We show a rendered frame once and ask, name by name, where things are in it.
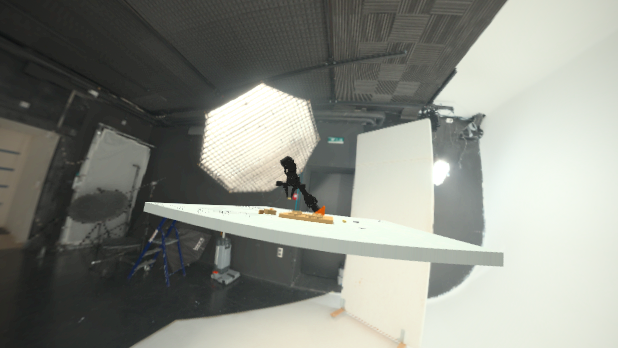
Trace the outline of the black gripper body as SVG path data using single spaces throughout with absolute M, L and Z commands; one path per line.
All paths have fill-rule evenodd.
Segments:
M 292 173 L 288 173 L 288 174 L 290 174 L 290 176 L 295 175 L 295 177 L 296 177 L 296 174 L 292 174 Z M 288 174 L 287 174 L 287 176 L 288 176 Z M 306 187 L 306 185 L 305 185 L 305 184 L 303 184 L 303 183 L 293 184 L 293 185 L 292 185 L 292 184 L 289 184 L 288 182 L 286 182 L 286 183 L 282 183 L 282 181 L 276 181 L 276 185 L 275 185 L 275 186 L 281 186 L 281 185 L 283 185 L 283 186 L 285 186 L 285 187 L 287 187 L 287 186 L 293 186 L 293 187 L 295 187 L 295 188 L 301 188 L 301 189 L 304 189 L 304 188 Z

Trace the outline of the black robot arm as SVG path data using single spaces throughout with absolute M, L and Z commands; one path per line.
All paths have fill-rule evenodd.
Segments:
M 296 167 L 296 164 L 294 163 L 294 159 L 292 157 L 290 157 L 290 156 L 289 157 L 288 156 L 284 157 L 283 159 L 280 160 L 280 164 L 284 168 L 284 173 L 285 173 L 286 176 L 287 176 L 288 173 L 296 174 L 296 177 L 295 177 L 295 175 L 290 176 L 290 174 L 288 174 L 286 182 L 288 182 L 289 184 L 299 184 L 299 183 L 301 183 L 300 182 L 300 177 L 297 176 L 297 172 L 296 172 L 297 167 Z M 287 174 L 286 174 L 286 172 L 287 172 Z M 304 196 L 304 200 L 305 200 L 306 205 L 307 206 L 309 205 L 314 213 L 319 211 L 320 208 L 316 204 L 318 202 L 317 199 L 314 196 L 312 196 L 311 194 L 309 194 L 305 190 L 305 188 L 304 189 L 299 188 L 299 190 L 301 191 L 301 193 Z M 308 208 L 310 208 L 309 206 L 308 206 Z

